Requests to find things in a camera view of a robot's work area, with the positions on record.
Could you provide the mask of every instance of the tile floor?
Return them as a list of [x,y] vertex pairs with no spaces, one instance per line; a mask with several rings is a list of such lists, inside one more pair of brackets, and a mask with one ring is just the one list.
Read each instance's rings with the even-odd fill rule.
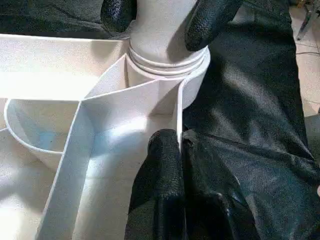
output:
[[[303,8],[292,7],[290,9],[292,29],[294,37],[305,19]],[[296,41],[296,52],[320,53],[320,19],[314,23],[304,38]],[[296,56],[299,67],[300,91],[304,116],[316,115],[320,108],[320,56],[301,54]]]

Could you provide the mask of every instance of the metal stand leg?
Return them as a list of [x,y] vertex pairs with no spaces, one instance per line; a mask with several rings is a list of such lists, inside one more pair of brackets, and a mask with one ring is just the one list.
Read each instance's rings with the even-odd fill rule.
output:
[[296,36],[296,39],[300,41],[306,32],[310,29],[313,22],[319,17],[319,10],[316,6],[313,6],[311,10],[309,10],[305,16],[305,19],[303,21],[303,24],[300,28],[300,31],[298,35]]

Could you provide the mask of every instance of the cylindrical white post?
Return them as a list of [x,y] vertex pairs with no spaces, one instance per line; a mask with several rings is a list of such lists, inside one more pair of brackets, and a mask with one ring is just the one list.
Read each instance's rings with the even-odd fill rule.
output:
[[185,29],[197,0],[137,0],[129,55],[148,73],[187,75],[203,61],[206,49],[190,52]]

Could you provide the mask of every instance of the gloved thumb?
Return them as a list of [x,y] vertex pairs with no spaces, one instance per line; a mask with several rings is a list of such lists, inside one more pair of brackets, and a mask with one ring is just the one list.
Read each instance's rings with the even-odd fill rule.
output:
[[185,29],[185,46],[198,51],[210,44],[231,21],[243,0],[198,0]]

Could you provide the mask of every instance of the gloved hand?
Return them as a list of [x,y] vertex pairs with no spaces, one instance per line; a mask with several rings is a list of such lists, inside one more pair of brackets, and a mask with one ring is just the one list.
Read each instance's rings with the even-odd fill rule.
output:
[[[242,2],[243,0],[198,0],[185,29],[186,48],[198,51],[211,43],[234,18]],[[101,21],[110,32],[119,33],[127,29],[136,14],[137,0],[104,0]]]
[[185,239],[183,169],[172,129],[155,132],[130,199],[126,240]]

